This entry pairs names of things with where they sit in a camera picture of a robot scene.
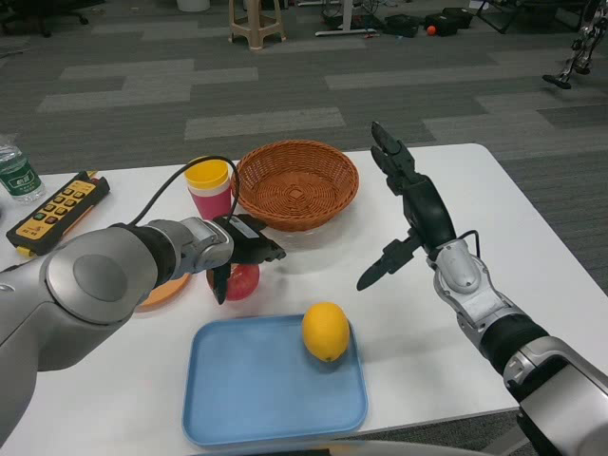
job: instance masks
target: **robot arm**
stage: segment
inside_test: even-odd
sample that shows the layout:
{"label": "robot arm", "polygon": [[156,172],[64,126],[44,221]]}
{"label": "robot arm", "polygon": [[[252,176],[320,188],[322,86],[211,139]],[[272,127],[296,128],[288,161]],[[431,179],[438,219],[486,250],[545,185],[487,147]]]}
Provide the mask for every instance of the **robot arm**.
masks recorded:
{"label": "robot arm", "polygon": [[545,74],[542,78],[559,88],[571,88],[570,75],[572,70],[578,74],[591,72],[591,57],[593,51],[603,38],[608,28],[608,1],[589,0],[581,16],[579,37],[572,43],[572,54],[566,61],[561,72],[557,75]]}
{"label": "robot arm", "polygon": [[[439,193],[428,177],[415,172],[405,146],[378,123],[372,132],[380,146],[372,154],[387,174],[390,189],[403,197],[411,227],[409,239],[418,239],[409,245],[425,249],[427,263],[435,272],[435,291],[454,310],[466,337],[503,377],[520,404],[522,431],[543,456],[605,453],[608,377],[566,343],[549,336],[494,288],[479,248],[476,256],[471,254],[462,237],[453,234]],[[415,187],[422,181],[428,183],[421,193]],[[443,227],[435,225],[429,232],[430,220],[442,222]],[[398,242],[389,244],[383,257],[361,276],[360,290],[385,272],[394,274],[412,258],[417,246],[408,250],[391,247]]]}
{"label": "robot arm", "polygon": [[244,223],[233,216],[116,225],[0,273],[0,446],[28,406],[36,372],[78,363],[154,288],[231,260],[285,256],[251,224],[246,240],[255,245],[243,244],[238,227]]}

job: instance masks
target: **blue tray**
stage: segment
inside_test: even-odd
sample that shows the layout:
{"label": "blue tray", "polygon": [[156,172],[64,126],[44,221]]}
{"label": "blue tray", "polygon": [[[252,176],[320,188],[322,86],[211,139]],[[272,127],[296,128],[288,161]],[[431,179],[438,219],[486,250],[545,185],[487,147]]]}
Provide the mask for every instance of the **blue tray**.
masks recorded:
{"label": "blue tray", "polygon": [[183,431],[202,447],[338,434],[358,428],[368,396],[351,328],[334,363],[310,355],[303,315],[220,320],[195,335]]}

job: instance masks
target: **red apple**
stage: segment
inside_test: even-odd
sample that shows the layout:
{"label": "red apple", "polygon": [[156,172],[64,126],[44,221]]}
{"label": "red apple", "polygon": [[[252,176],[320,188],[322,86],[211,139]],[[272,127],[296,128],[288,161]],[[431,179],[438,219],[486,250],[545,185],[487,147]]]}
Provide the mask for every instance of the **red apple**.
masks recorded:
{"label": "red apple", "polygon": [[[226,299],[240,301],[246,298],[257,288],[259,283],[259,266],[256,264],[233,264],[232,273],[228,279]],[[213,289],[213,273],[207,271],[207,283]]]}

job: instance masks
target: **lemon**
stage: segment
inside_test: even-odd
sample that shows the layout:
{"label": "lemon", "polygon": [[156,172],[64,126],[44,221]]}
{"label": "lemon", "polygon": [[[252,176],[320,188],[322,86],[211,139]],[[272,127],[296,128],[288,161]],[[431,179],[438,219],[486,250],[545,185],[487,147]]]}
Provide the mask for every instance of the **lemon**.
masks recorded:
{"label": "lemon", "polygon": [[314,304],[302,319],[302,339],[310,353],[327,363],[349,347],[351,328],[342,309],[332,302]]}

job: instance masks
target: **chair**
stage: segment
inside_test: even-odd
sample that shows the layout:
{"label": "chair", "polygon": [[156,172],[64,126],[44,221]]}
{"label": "chair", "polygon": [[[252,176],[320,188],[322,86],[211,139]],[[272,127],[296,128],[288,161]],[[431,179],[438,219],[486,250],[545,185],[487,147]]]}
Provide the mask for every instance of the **chair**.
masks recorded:
{"label": "chair", "polygon": [[45,25],[45,19],[50,16],[74,16],[78,17],[83,26],[88,24],[88,19],[80,12],[74,11],[79,6],[73,2],[62,5],[56,0],[0,0],[0,5],[4,5],[13,11],[13,15],[2,20],[2,31],[7,35],[10,34],[7,24],[25,21],[29,17],[36,17],[38,19],[40,33],[46,38],[51,33]]}
{"label": "chair", "polygon": [[231,43],[235,35],[242,35],[249,42],[249,49],[260,50],[264,47],[264,38],[274,33],[280,33],[281,41],[285,41],[285,29],[281,19],[281,8],[278,0],[275,0],[275,18],[260,14],[260,0],[247,0],[247,16],[238,18],[235,11],[235,0],[230,0],[228,6],[230,14],[230,37]]}
{"label": "chair", "polygon": [[[513,21],[515,21],[515,18],[525,10],[533,10],[534,8],[554,8],[555,10],[557,10],[557,8],[563,8],[566,10],[579,10],[579,22],[575,27],[569,26],[568,24],[565,24],[562,20],[556,18],[556,20],[562,22],[573,31],[578,31],[580,29],[580,24],[582,21],[582,11],[584,9],[586,1],[587,0],[484,0],[479,9],[477,9],[476,15],[499,33],[505,34],[511,24],[513,24]],[[500,27],[494,22],[491,22],[487,18],[487,16],[483,15],[484,7],[486,4],[491,5],[500,12],[509,13],[508,18],[502,27]]]}

